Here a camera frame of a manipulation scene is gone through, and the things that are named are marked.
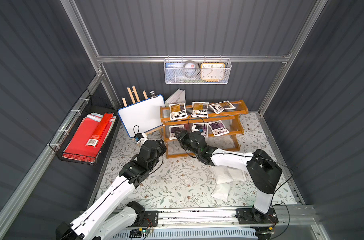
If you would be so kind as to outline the purple coffee bag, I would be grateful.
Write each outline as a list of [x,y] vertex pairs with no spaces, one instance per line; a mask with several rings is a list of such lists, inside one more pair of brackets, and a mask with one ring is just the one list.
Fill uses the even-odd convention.
[[176,140],[177,139],[177,133],[180,133],[182,130],[184,130],[184,125],[175,125],[175,126],[169,126],[169,139],[170,140]]
[[200,132],[205,138],[208,137],[207,124],[193,123],[191,127],[192,132]]
[[221,120],[210,122],[208,123],[208,126],[211,128],[213,135],[216,137],[229,133],[229,130]]

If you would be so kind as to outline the white plain bag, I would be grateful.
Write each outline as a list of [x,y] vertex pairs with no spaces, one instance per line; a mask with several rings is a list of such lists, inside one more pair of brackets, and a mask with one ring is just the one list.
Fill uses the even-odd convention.
[[211,196],[217,200],[227,201],[231,190],[230,183],[217,184]]
[[234,168],[228,168],[228,172],[232,177],[234,182],[245,182],[246,181],[246,174],[244,171]]
[[224,183],[230,183],[233,181],[233,178],[229,173],[228,167],[215,166],[215,167],[213,167],[213,172],[214,172],[216,183],[218,185],[224,184]]

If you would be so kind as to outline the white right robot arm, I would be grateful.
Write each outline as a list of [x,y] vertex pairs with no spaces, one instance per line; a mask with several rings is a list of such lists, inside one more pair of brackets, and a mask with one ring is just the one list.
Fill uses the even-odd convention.
[[236,153],[209,146],[204,136],[196,132],[176,132],[180,146],[194,154],[201,163],[210,166],[230,167],[246,171],[257,188],[253,212],[266,215],[282,175],[280,166],[263,150],[253,153]]

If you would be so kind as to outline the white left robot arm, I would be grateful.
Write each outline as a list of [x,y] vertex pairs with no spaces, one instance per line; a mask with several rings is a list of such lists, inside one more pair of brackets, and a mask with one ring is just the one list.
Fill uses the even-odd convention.
[[146,140],[140,152],[124,165],[108,190],[70,224],[61,223],[56,229],[58,240],[109,240],[121,230],[139,224],[145,208],[132,201],[123,210],[111,214],[150,174],[166,153],[163,140]]

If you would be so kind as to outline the orange wooden three-tier shelf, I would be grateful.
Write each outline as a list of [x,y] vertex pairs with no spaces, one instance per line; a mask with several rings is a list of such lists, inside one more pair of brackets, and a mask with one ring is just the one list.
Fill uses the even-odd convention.
[[193,106],[186,106],[188,117],[182,120],[172,121],[169,108],[161,108],[161,122],[163,124],[163,138],[167,146],[166,157],[182,158],[192,155],[192,152],[185,151],[175,137],[176,129],[185,129],[189,132],[200,130],[208,145],[218,147],[227,151],[239,151],[240,145],[237,135],[244,134],[241,124],[241,115],[248,114],[248,107],[243,100],[231,102],[233,109],[224,109],[216,114],[211,107],[208,107],[207,118],[192,117]]

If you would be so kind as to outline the white book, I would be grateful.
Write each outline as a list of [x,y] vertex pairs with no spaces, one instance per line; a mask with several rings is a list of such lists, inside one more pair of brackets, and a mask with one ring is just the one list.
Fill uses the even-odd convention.
[[185,90],[176,90],[166,101],[165,106],[169,107],[172,104],[186,103]]

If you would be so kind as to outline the red long box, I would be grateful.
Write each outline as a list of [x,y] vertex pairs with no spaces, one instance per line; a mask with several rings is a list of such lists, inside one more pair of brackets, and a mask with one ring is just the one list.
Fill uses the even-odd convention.
[[113,116],[114,116],[113,113],[104,114],[104,116],[100,120],[98,126],[96,127],[93,134],[91,135],[88,142],[86,143],[87,146],[95,147],[98,144],[105,128],[107,127],[108,123],[110,122],[110,120]]

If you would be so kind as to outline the red folder stack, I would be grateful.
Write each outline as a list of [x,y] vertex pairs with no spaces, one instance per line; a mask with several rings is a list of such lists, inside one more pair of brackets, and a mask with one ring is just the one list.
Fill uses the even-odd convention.
[[104,143],[109,136],[116,120],[116,116],[114,115],[95,147],[87,146],[86,143],[88,142],[103,116],[104,115],[97,113],[90,113],[82,120],[70,143],[62,153],[63,158],[87,164],[96,163],[97,157],[101,152],[102,147],[104,146]]

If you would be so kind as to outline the yellow square clock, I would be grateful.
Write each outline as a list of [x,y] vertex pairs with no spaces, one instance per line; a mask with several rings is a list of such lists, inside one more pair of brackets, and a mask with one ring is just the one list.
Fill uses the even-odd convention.
[[219,82],[225,77],[225,63],[202,63],[200,78],[206,82]]

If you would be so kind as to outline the blue box in basket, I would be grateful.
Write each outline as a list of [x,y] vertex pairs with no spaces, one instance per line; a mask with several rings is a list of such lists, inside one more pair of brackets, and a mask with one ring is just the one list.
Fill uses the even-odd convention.
[[184,63],[165,63],[165,68],[167,70],[173,70],[173,69],[182,69],[184,66]]

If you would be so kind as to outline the round grey tape roll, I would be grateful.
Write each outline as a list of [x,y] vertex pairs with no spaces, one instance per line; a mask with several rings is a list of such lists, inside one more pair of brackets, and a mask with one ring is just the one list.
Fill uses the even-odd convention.
[[183,64],[183,76],[187,79],[196,79],[198,64],[195,61],[189,60]]

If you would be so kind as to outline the small green circuit board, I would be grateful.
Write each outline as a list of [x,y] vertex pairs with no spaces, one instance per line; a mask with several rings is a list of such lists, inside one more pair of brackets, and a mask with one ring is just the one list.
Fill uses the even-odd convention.
[[148,230],[147,229],[134,229],[130,231],[130,235],[129,238],[134,239],[134,238],[140,238],[140,239],[145,239],[148,235]]

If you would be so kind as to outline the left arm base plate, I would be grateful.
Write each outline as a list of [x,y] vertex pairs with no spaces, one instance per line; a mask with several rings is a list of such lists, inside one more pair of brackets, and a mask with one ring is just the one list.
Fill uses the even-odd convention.
[[145,211],[144,215],[136,220],[130,228],[157,227],[159,211]]

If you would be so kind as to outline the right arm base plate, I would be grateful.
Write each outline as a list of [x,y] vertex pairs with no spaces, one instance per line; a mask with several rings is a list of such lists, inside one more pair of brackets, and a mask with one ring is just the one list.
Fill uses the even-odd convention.
[[235,218],[238,219],[240,225],[250,224],[273,224],[279,223],[276,211],[274,208],[269,208],[266,214],[252,208],[238,208],[236,209]]

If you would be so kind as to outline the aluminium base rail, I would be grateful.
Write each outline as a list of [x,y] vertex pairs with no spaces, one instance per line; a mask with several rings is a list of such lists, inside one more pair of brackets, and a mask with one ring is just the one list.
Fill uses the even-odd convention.
[[[250,224],[250,227],[267,227],[289,225],[311,225],[320,220],[315,208],[310,205],[276,205],[279,223],[273,224]],[[239,226],[235,218],[235,207],[202,208],[202,209],[166,209],[159,211],[158,228],[172,227],[214,227],[214,226]],[[120,212],[114,211],[111,216]]]

